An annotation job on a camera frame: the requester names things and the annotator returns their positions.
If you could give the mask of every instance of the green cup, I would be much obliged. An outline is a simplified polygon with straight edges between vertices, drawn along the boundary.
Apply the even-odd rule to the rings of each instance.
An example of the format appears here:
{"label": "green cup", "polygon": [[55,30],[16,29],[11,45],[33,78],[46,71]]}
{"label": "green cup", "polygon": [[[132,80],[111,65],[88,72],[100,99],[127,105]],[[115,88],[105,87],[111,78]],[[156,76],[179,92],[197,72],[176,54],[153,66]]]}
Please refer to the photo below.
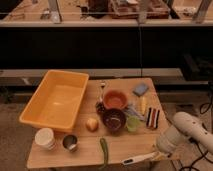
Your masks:
{"label": "green cup", "polygon": [[141,121],[136,116],[127,115],[126,127],[129,132],[135,132],[140,124]]}

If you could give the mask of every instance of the blue sponge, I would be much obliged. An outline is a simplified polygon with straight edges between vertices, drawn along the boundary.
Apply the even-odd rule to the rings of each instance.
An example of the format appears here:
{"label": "blue sponge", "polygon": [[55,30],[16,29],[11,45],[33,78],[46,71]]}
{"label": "blue sponge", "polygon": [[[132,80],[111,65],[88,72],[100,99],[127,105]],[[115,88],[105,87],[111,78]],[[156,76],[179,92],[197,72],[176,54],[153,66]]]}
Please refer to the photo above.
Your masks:
{"label": "blue sponge", "polygon": [[133,93],[134,93],[136,96],[140,97],[140,96],[142,96],[148,89],[149,89],[149,87],[148,87],[146,84],[142,83],[142,84],[138,85],[137,87],[135,87],[135,89],[133,90]]}

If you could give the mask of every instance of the black wall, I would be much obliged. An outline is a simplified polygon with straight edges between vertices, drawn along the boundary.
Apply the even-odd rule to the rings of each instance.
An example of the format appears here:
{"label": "black wall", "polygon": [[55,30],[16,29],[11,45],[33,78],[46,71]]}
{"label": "black wall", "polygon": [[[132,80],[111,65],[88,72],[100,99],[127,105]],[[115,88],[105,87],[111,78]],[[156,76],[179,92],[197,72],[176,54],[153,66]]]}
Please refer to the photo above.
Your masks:
{"label": "black wall", "polygon": [[0,68],[138,68],[141,52],[143,67],[173,68],[179,67],[185,52],[213,57],[213,27],[140,31],[137,27],[0,28]]}

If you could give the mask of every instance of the box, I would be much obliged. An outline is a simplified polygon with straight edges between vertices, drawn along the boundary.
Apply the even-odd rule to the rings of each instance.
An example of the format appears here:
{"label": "box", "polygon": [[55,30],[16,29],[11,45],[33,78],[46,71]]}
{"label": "box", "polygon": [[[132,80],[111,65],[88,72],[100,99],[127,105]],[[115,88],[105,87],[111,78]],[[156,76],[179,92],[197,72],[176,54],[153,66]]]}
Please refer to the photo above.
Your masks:
{"label": "box", "polygon": [[88,79],[88,74],[49,70],[21,113],[20,122],[70,133]]}

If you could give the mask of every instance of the handle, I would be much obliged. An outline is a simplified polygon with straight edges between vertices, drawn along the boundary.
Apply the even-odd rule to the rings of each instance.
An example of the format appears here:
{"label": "handle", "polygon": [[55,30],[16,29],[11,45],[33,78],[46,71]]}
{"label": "handle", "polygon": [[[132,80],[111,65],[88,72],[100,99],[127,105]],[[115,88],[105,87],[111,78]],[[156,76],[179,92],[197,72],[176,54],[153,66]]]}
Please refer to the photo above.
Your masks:
{"label": "handle", "polygon": [[133,163],[138,163],[150,158],[155,157],[158,154],[158,152],[153,152],[153,153],[149,153],[149,154],[144,154],[144,155],[138,155],[138,156],[134,156],[134,157],[130,157],[128,159],[125,159],[122,161],[123,165],[130,165]]}

